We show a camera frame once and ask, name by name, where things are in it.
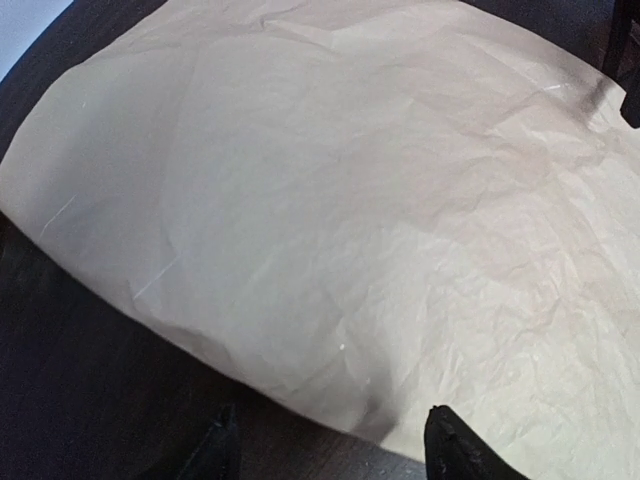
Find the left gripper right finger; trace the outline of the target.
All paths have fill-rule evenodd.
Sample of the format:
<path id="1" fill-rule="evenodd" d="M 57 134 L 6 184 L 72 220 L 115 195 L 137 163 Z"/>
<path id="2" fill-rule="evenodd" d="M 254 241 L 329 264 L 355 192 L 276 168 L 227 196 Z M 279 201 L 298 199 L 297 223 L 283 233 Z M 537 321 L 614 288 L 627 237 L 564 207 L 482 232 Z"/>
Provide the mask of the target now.
<path id="1" fill-rule="evenodd" d="M 428 480 L 525 480 L 446 405 L 430 409 L 424 447 Z"/>

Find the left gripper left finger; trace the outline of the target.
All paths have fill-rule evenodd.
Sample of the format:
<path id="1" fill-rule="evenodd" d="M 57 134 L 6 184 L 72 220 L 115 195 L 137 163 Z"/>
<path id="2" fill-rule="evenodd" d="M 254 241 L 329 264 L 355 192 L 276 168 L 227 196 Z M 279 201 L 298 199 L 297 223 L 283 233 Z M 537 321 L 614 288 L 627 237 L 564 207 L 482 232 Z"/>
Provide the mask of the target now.
<path id="1" fill-rule="evenodd" d="M 236 411 L 223 405 L 180 447 L 144 471 L 145 479 L 239 479 L 240 440 Z"/>

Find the green and tan wrapping paper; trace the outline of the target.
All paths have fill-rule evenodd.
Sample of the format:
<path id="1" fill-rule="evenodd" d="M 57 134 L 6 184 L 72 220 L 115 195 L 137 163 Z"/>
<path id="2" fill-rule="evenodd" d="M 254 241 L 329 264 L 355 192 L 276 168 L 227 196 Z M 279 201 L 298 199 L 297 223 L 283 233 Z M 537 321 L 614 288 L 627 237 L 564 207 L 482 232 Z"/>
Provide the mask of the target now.
<path id="1" fill-rule="evenodd" d="M 445 404 L 532 479 L 635 479 L 623 97 L 459 1 L 170 1 L 45 92 L 1 208 L 327 427 L 419 460 Z"/>

